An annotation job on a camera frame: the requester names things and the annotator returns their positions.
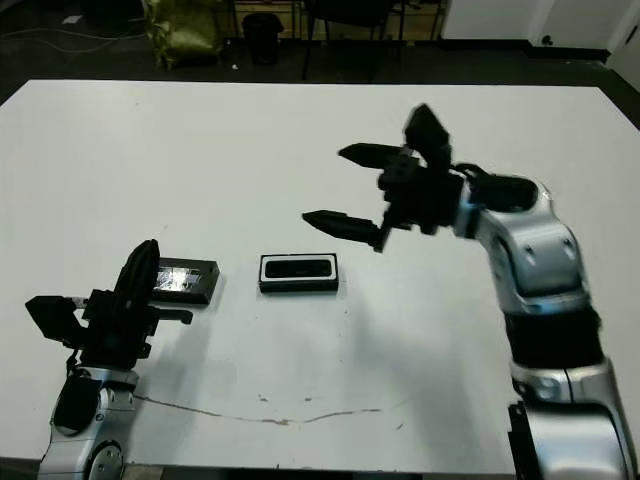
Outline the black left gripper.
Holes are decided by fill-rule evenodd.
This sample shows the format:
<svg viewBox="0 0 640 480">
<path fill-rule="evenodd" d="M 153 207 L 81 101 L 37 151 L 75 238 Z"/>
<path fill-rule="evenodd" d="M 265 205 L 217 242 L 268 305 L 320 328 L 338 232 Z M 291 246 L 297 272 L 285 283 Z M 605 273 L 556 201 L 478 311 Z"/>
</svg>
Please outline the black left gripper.
<svg viewBox="0 0 640 480">
<path fill-rule="evenodd" d="M 184 309 L 152 306 L 160 260 L 159 244 L 145 240 L 129 255 L 116 281 L 114 291 L 93 290 L 82 305 L 85 326 L 76 325 L 63 340 L 81 352 L 87 366 L 131 370 L 149 356 L 149 336 L 162 320 L 189 325 L 193 313 Z"/>
</svg>

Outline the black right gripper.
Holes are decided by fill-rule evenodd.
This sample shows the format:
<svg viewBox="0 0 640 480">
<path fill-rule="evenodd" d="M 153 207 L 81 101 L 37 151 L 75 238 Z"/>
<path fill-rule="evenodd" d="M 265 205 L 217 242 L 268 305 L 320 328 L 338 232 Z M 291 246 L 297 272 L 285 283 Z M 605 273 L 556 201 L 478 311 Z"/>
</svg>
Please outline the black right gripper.
<svg viewBox="0 0 640 480">
<path fill-rule="evenodd" d="M 462 175 L 444 167 L 427 164 L 403 147 L 355 143 L 338 155 L 364 168 L 382 170 L 378 188 L 387 208 L 380 227 L 373 221 L 342 212 L 316 210 L 302 214 L 312 227 L 334 238 L 366 243 L 382 252 L 392 229 L 410 230 L 414 225 L 425 235 L 455 220 L 464 184 Z"/>
</svg>

